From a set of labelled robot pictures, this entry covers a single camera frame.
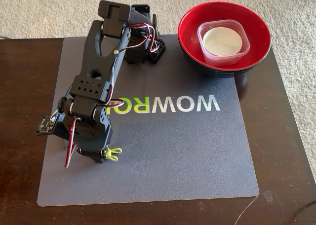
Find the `yellow cable tie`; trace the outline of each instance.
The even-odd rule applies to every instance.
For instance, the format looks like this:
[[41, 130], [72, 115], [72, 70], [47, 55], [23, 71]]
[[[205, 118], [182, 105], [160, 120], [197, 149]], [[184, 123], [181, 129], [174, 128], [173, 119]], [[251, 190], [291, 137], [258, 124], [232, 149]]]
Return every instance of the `yellow cable tie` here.
[[119, 159], [115, 155], [112, 155], [112, 153], [120, 154], [121, 152], [122, 152], [121, 148], [108, 149], [105, 154], [105, 158], [116, 162]]

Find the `printed logo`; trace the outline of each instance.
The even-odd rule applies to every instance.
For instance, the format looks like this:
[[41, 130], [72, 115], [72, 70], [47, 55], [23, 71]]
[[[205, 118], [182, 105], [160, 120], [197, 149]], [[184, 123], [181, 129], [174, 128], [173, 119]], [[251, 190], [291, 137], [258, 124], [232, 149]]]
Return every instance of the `printed logo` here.
[[[193, 111], [194, 109], [197, 112], [200, 112], [202, 109], [205, 109], [206, 111], [209, 112], [212, 109], [212, 104], [214, 105], [217, 111], [220, 111], [220, 108], [217, 104], [217, 101], [214, 95], [209, 95], [208, 101], [206, 101], [202, 95], [199, 95], [197, 99], [197, 104], [194, 102], [193, 98], [189, 96], [181, 96], [177, 99], [177, 101], [175, 102], [175, 105], [171, 97], [166, 97], [164, 100], [164, 103], [162, 103], [160, 97], [155, 97], [152, 105], [150, 103], [149, 97], [145, 97], [144, 102], [142, 102], [139, 98], [134, 97], [133, 98], [133, 100], [135, 101], [134, 105], [128, 98], [120, 98], [120, 99], [124, 100], [125, 104], [121, 106], [120, 109], [118, 107], [113, 108], [113, 110], [118, 114], [129, 113], [132, 109], [134, 109], [136, 113], [157, 113], [157, 112], [166, 113], [167, 109], [171, 109], [173, 113], [175, 113], [176, 111], [187, 113], [187, 112]], [[187, 99], [190, 102], [190, 105], [186, 108], [184, 108], [183, 104], [181, 104], [184, 99]], [[111, 113], [111, 108], [107, 108], [107, 114], [110, 114], [110, 113]]]

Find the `circuit board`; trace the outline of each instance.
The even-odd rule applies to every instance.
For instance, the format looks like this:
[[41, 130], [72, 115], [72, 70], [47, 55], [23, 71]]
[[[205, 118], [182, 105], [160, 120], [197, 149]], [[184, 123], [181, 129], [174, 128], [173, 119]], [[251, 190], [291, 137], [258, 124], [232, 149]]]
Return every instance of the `circuit board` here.
[[57, 116], [54, 116], [51, 119], [51, 115], [43, 115], [41, 119], [41, 123], [36, 130], [37, 135], [49, 135], [52, 134], [53, 129], [55, 127]]

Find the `wire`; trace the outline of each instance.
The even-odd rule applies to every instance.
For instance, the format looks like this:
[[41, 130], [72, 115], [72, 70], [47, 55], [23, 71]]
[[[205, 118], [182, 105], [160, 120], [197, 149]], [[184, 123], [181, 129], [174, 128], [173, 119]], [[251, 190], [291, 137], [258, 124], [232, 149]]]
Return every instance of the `wire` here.
[[155, 53], [158, 53], [158, 49], [159, 49], [159, 41], [157, 39], [154, 39], [154, 44], [155, 44], [155, 48], [151, 50], [151, 52], [155, 52]]
[[110, 102], [118, 102], [118, 103], [106, 105], [105, 103], [98, 102], [98, 104], [99, 104], [99, 105], [106, 106], [107, 108], [120, 107], [120, 106], [122, 106], [122, 105], [124, 104], [124, 100], [122, 100], [122, 99], [117, 99], [117, 98], [111, 98]]
[[71, 88], [73, 87], [73, 84], [71, 84], [67, 90], [67, 92], [65, 93], [65, 97], [68, 97], [68, 94], [70, 93]]
[[[151, 25], [148, 25], [148, 24], [145, 24], [145, 23], [131, 24], [131, 25], [127, 25], [127, 26], [129, 26], [129, 27], [131, 27], [131, 28], [134, 28], [134, 29], [142, 29], [142, 28], [147, 27], [147, 29], [148, 29], [148, 34], [150, 34], [150, 28], [153, 28]], [[142, 45], [144, 42], [146, 42], [147, 39], [148, 39], [148, 38], [145, 38], [142, 42], [140, 42], [140, 43], [137, 44], [137, 45], [128, 46], [128, 47], [126, 47], [126, 48], [123, 48], [123, 49], [119, 50], [118, 53], [121, 53], [121, 52], [123, 52], [123, 51], [125, 51], [126, 49], [129, 49], [129, 48], [138, 47], [138, 46]]]
[[120, 51], [118, 51], [119, 53], [125, 51], [125, 50], [128, 49], [128, 48], [139, 47], [139, 46], [141, 46], [144, 42], [146, 42], [147, 40], [151, 40], [150, 46], [148, 47], [148, 49], [149, 49], [150, 52], [155, 52], [155, 51], [158, 50], [159, 46], [158, 46], [157, 48], [153, 49], [153, 45], [154, 45], [154, 42], [155, 42], [155, 29], [154, 29], [153, 26], [151, 26], [151, 25], [149, 25], [149, 24], [146, 24], [146, 23], [130, 24], [130, 25], [127, 25], [127, 26], [129, 26], [129, 27], [131, 27], [131, 28], [134, 28], [134, 29], [143, 29], [143, 28], [146, 28], [146, 27], [147, 27], [147, 29], [148, 29], [148, 35], [147, 35], [147, 36], [144, 35], [144, 36], [145, 36], [145, 39], [144, 39], [142, 42], [140, 42], [139, 44], [134, 45], [134, 46], [128, 46], [128, 47], [126, 47], [126, 48], [123, 48], [123, 49], [121, 49]]
[[69, 166], [71, 154], [73, 152], [74, 131], [75, 131], [76, 122], [78, 120], [81, 120], [81, 118], [79, 118], [79, 117], [73, 118], [73, 121], [71, 123], [70, 133], [69, 133], [69, 140], [68, 140], [67, 155], [66, 155], [66, 161], [65, 161], [65, 167], [66, 168], [68, 168], [68, 166]]

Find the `red bowl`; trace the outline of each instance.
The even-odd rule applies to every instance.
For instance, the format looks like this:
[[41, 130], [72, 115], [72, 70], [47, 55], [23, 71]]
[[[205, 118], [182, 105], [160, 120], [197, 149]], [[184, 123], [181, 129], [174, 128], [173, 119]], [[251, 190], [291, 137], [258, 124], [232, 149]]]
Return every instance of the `red bowl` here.
[[[215, 67], [204, 61], [197, 30], [204, 22], [222, 19], [233, 19], [243, 26], [250, 50], [236, 64]], [[180, 19], [177, 34], [187, 57], [217, 75], [235, 75], [251, 69], [266, 57], [271, 46], [270, 32], [265, 22], [252, 10], [226, 1], [205, 2], [189, 9]]]

